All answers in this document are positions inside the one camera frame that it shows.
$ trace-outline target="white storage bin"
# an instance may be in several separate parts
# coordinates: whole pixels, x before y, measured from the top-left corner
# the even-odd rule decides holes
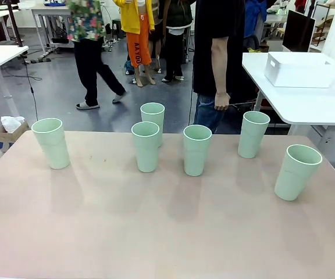
[[[323,53],[269,52],[265,76],[275,87],[328,88],[335,60]]]

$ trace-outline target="green shirt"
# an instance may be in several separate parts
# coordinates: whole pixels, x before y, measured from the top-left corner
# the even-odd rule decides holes
[[[68,0],[70,10],[68,39],[98,40],[105,36],[105,27],[99,0]]]

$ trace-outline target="man's arm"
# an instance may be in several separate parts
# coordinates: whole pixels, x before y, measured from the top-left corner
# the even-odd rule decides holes
[[[226,88],[228,37],[214,38],[212,43],[212,67],[216,84],[215,109],[226,110],[230,96]]]

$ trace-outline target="green plastic cup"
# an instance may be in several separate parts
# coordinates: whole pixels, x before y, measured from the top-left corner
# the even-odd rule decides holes
[[[140,107],[142,121],[153,122],[160,128],[159,147],[162,145],[163,118],[165,116],[165,107],[160,103],[145,103]]]
[[[153,122],[139,122],[132,126],[138,169],[150,173],[158,165],[160,128]]]
[[[275,194],[285,201],[294,201],[322,161],[317,150],[305,145],[290,145],[276,181]]]
[[[31,129],[50,167],[55,170],[67,167],[70,161],[63,122],[56,118],[42,119],[35,122]]]
[[[238,143],[238,154],[241,157],[251,159],[257,155],[269,123],[270,117],[262,112],[244,113]]]
[[[212,132],[202,125],[190,125],[184,135],[184,171],[189,176],[200,176],[208,157]]]

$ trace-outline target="man's hand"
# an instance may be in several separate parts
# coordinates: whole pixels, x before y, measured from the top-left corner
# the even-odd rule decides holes
[[[230,95],[225,93],[215,94],[214,108],[216,110],[227,110],[230,105]]]

